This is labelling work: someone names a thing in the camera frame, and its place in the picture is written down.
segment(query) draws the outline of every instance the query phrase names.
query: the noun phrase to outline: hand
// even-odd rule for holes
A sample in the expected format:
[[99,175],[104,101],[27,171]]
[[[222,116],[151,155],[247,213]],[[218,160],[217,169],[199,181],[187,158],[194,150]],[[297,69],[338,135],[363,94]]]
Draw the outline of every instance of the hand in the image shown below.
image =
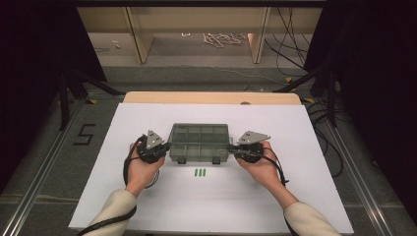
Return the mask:
[[[137,152],[137,147],[135,147],[132,152],[131,159],[139,157]],[[162,157],[156,163],[146,163],[140,158],[134,159],[131,161],[128,170],[128,185],[126,186],[126,191],[129,191],[136,197],[141,193],[141,191],[151,183],[153,177],[156,174],[156,171],[163,165],[165,157]]]
[[[261,142],[264,148],[264,156],[276,161],[276,157],[271,151],[270,143],[268,141]],[[269,161],[261,158],[256,163],[249,163],[241,158],[236,159],[240,166],[246,169],[259,184],[268,188],[270,185],[281,184],[277,174],[276,167]]]

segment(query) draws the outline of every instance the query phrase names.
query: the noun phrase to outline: white tabletop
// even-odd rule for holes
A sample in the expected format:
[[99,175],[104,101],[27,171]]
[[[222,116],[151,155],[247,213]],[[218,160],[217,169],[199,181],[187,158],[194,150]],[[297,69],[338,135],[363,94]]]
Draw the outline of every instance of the white tabletop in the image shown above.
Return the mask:
[[[121,103],[70,223],[85,228],[109,194],[123,189],[129,144],[153,130],[168,140],[174,123],[228,124],[234,142],[246,131],[271,136],[287,188],[318,209],[340,232],[353,233],[331,179],[308,114],[302,105],[198,105]],[[196,169],[206,176],[195,176]],[[169,158],[157,183],[141,193],[128,229],[147,233],[288,233],[276,200],[229,155],[220,165]]]

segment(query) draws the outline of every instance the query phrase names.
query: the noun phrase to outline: sleeve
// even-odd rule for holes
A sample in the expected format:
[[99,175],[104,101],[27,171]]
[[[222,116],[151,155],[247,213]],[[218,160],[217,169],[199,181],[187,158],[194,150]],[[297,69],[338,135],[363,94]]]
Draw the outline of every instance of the sleeve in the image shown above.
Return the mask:
[[[119,215],[126,214],[129,211],[131,211],[136,206],[136,204],[137,204],[136,197],[133,194],[129,193],[128,191],[125,191],[125,190],[114,191],[110,195],[110,197],[107,199],[101,212],[98,214],[98,216],[95,217],[95,219],[89,224],[89,226],[105,219],[109,219],[109,218],[113,218]],[[88,235],[88,236],[123,235],[128,223],[129,223],[129,220],[110,224],[102,228],[99,228],[97,230],[94,230],[85,235]]]
[[305,203],[292,204],[285,209],[284,215],[291,228],[300,236],[340,235],[320,212]]

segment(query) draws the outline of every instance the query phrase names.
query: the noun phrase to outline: person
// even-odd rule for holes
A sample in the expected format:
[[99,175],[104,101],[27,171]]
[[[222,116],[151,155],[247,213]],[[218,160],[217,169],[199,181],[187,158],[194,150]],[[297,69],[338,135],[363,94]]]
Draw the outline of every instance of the person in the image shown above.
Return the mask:
[[[275,160],[268,141],[261,142],[264,156]],[[128,184],[124,190],[113,192],[103,206],[102,211],[89,224],[94,225],[102,220],[126,214],[137,205],[137,197],[152,181],[156,171],[163,165],[165,157],[158,162],[148,164],[143,162],[136,151],[131,155],[133,159],[128,170]],[[287,225],[293,235],[340,235],[328,220],[315,208],[300,202],[280,182],[275,166],[261,158],[256,163],[249,163],[236,158],[241,167],[246,169],[252,178],[264,186],[277,200],[284,211]],[[128,220],[106,225],[84,235],[122,235],[128,225]]]

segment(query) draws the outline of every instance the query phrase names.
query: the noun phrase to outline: plastic box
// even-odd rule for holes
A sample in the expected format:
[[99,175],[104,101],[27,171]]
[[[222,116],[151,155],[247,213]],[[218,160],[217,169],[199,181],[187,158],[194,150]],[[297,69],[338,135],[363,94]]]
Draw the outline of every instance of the plastic box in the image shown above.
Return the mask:
[[213,164],[227,161],[229,131],[226,124],[175,123],[169,135],[172,161],[203,161]]

